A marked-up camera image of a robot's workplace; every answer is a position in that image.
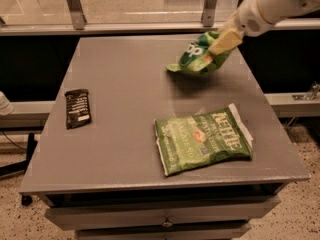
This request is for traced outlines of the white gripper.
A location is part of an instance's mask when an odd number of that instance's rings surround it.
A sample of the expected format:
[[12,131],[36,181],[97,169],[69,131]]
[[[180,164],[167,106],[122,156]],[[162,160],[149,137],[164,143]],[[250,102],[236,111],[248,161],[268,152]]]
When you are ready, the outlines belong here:
[[234,29],[237,26],[250,37],[260,36],[272,29],[276,24],[273,2],[274,0],[243,0],[237,11],[234,11],[218,28],[217,32],[220,35],[210,45],[209,51],[219,55],[240,45],[243,37]]

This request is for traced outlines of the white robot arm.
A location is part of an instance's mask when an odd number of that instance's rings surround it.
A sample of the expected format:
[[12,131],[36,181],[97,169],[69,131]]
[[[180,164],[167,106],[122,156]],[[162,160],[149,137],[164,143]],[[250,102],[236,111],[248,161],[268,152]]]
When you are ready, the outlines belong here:
[[232,50],[245,36],[257,37],[290,17],[319,9],[320,0],[243,0],[218,29],[219,36],[209,47],[214,55]]

